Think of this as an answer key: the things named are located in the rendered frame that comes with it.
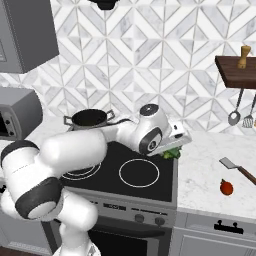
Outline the red tomato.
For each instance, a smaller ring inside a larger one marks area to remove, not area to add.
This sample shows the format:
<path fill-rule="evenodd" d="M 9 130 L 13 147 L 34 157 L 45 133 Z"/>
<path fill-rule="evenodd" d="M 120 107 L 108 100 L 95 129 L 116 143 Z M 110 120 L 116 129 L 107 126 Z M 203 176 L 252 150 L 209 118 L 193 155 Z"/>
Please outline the red tomato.
<path fill-rule="evenodd" d="M 224 195 L 229 196 L 229 195 L 231 195 L 231 194 L 233 193 L 233 191 L 234 191 L 233 185 L 232 185 L 230 182 L 228 182 L 228 181 L 222 179 L 222 180 L 221 180 L 221 183 L 220 183 L 220 191 L 221 191 Z"/>

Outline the wooden pepper mill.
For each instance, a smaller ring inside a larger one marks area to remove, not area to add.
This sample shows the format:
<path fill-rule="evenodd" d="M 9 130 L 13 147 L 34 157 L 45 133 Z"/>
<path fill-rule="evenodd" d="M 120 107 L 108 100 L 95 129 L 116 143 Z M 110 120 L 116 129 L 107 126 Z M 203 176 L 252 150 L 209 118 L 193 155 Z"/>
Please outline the wooden pepper mill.
<path fill-rule="evenodd" d="M 246 68 L 246 58 L 251 50 L 251 47 L 248 45 L 244 45 L 241 47 L 241 56 L 240 59 L 237 62 L 237 67 L 239 69 L 245 69 Z"/>

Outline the grey microwave oven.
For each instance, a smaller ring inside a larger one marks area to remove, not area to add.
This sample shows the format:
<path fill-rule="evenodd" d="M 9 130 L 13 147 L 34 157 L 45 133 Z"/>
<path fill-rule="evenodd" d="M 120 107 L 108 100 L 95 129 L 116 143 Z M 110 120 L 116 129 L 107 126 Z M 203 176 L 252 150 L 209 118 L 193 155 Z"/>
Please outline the grey microwave oven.
<path fill-rule="evenodd" d="M 25 139 L 42 121 L 41 102 L 33 89 L 0 87 L 0 140 Z"/>

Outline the grey wall cupboard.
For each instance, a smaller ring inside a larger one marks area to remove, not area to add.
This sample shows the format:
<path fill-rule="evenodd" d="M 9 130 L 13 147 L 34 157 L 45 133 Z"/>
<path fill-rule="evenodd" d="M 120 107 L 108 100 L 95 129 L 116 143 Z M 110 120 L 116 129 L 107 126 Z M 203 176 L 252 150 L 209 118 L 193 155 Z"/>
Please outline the grey wall cupboard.
<path fill-rule="evenodd" d="M 50 0 L 0 0 L 0 73 L 27 73 L 58 55 Z"/>

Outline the hanging metal ladle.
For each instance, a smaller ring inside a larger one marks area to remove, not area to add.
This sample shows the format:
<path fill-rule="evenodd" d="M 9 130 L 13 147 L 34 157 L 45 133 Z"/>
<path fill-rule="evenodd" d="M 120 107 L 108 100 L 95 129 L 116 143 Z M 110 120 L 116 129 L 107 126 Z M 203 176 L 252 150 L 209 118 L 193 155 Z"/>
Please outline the hanging metal ladle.
<path fill-rule="evenodd" d="M 243 96 L 243 92 L 244 92 L 244 89 L 241 88 L 241 89 L 240 89 L 240 92 L 239 92 L 238 100 L 237 100 L 237 103 L 236 103 L 236 108 L 235 108 L 234 111 L 232 111 L 232 112 L 228 115 L 228 123 L 229 123 L 231 126 L 236 125 L 236 124 L 240 121 L 241 114 L 240 114 L 240 112 L 238 111 L 238 108 L 239 108 L 240 103 L 241 103 L 241 99 L 242 99 L 242 96 Z"/>

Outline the dark wooden shelf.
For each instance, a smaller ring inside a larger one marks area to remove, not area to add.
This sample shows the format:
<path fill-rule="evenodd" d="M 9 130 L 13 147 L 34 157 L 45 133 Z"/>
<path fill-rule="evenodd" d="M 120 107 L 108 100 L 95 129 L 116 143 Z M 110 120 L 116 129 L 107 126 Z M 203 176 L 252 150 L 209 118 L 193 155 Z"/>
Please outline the dark wooden shelf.
<path fill-rule="evenodd" d="M 239 57 L 216 56 L 215 64 L 226 88 L 256 90 L 256 57 L 246 58 L 246 68 L 237 67 Z"/>

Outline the wooden-handled metal spatula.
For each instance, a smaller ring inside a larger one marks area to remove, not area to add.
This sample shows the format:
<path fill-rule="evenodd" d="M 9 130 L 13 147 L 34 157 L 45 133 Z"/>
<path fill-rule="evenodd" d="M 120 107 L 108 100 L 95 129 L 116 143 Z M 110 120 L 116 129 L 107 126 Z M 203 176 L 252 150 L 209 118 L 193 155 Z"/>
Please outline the wooden-handled metal spatula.
<path fill-rule="evenodd" d="M 247 179 L 249 179 L 254 185 L 256 185 L 256 177 L 249 173 L 244 167 L 239 166 L 231 162 L 227 157 L 221 158 L 219 162 L 224 165 L 227 169 L 237 169 Z"/>

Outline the green broccoli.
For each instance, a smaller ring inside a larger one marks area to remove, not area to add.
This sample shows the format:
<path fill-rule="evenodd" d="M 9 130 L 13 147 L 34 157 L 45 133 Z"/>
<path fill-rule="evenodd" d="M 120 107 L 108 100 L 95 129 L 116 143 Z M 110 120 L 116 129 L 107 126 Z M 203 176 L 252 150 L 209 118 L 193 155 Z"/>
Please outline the green broccoli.
<path fill-rule="evenodd" d="M 179 159 L 181 156 L 181 150 L 182 150 L 182 147 L 172 148 L 167 151 L 164 151 L 162 156 L 164 159 L 170 159 L 170 158 Z"/>

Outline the grey cupboard door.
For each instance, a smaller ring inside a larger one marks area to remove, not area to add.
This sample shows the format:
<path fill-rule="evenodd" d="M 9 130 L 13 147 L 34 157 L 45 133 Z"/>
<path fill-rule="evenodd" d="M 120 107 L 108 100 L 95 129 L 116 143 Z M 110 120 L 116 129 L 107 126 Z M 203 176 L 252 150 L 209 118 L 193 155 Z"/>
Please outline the grey cupboard door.
<path fill-rule="evenodd" d="M 51 256 L 40 222 L 14 219 L 0 210 L 0 242 L 4 247 L 36 255 Z"/>
<path fill-rule="evenodd" d="M 169 256 L 256 256 L 256 241 L 174 227 Z"/>

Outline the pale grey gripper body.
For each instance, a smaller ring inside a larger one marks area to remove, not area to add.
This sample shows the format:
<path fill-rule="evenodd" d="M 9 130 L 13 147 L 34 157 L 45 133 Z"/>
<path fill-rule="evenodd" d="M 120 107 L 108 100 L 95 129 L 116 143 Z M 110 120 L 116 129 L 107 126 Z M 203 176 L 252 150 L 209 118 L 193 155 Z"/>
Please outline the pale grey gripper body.
<path fill-rule="evenodd" d="M 190 143 L 191 141 L 192 141 L 192 137 L 188 132 L 186 132 L 180 138 L 168 137 L 164 139 L 153 152 L 150 153 L 150 156 L 161 154 L 173 148 L 183 146 L 185 144 Z"/>

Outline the hanging metal slotted turner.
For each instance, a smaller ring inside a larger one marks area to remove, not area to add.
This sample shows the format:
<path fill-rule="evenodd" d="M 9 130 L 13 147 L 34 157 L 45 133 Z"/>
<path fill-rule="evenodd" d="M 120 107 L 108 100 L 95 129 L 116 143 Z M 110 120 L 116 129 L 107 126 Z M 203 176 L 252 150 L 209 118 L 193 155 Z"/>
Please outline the hanging metal slotted turner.
<path fill-rule="evenodd" d="M 242 123 L 243 128 L 251 128 L 253 126 L 252 112 L 255 105 L 256 105 L 256 94 L 254 95 L 250 113 L 243 119 L 243 123 Z"/>

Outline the black hob stove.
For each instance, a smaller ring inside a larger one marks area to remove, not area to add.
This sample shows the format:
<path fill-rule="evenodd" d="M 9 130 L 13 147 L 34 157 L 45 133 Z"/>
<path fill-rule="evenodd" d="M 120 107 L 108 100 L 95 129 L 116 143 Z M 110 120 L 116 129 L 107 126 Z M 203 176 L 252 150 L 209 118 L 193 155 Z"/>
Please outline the black hob stove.
<path fill-rule="evenodd" d="M 145 224 L 156 217 L 172 222 L 177 211 L 176 159 L 160 155 L 142 156 L 126 146 L 110 142 L 104 161 L 91 168 L 68 172 L 61 177 L 70 191 L 96 205 L 99 217 Z"/>

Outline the black oven door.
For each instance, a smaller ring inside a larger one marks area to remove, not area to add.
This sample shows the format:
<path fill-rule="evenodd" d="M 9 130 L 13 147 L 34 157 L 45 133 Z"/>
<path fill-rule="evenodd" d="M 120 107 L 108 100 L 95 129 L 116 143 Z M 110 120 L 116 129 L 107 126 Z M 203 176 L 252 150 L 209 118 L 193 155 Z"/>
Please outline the black oven door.
<path fill-rule="evenodd" d="M 65 224 L 69 231 L 78 232 L 83 236 L 88 233 L 90 239 L 95 243 L 102 256 L 167 256 L 172 233 L 172 222 L 165 220 L 165 224 L 157 226 L 155 219 L 152 224 L 138 223 L 107 217 L 90 216 L 88 214 L 76 214 L 64 217 L 59 215 L 58 219 L 51 222 L 43 222 L 42 227 L 49 242 L 52 254 L 57 254 L 62 240 L 59 234 L 60 224 Z M 124 229 L 139 230 L 161 230 L 164 236 L 151 238 L 135 238 L 117 234 L 99 232 L 94 230 L 96 225 L 119 227 Z"/>

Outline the grey drawer front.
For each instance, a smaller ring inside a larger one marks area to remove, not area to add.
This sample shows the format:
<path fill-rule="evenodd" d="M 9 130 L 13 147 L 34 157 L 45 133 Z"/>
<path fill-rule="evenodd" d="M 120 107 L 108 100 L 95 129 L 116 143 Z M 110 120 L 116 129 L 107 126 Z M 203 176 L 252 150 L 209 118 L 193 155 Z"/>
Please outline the grey drawer front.
<path fill-rule="evenodd" d="M 234 222 L 236 222 L 239 228 L 244 229 L 244 233 L 234 234 L 234 233 L 215 230 L 213 226 L 218 220 L 221 220 L 223 225 L 228 225 L 228 226 L 231 226 Z M 221 234 L 221 235 L 251 239 L 256 241 L 256 224 L 242 222 L 237 219 L 233 220 L 230 218 L 212 217 L 212 216 L 204 216 L 204 215 L 189 213 L 187 215 L 186 227 L 189 229 L 197 230 L 197 231 L 205 231 L 205 232 L 214 233 L 214 234 Z"/>

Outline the grey metal pot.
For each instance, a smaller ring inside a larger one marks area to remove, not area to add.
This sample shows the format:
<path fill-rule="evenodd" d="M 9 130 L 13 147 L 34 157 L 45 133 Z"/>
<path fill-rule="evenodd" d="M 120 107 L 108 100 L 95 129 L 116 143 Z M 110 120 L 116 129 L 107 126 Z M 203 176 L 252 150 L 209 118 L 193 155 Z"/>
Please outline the grey metal pot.
<path fill-rule="evenodd" d="M 86 130 L 106 126 L 114 118 L 113 110 L 104 112 L 99 109 L 85 109 L 75 113 L 72 117 L 64 116 L 63 122 L 73 130 Z"/>

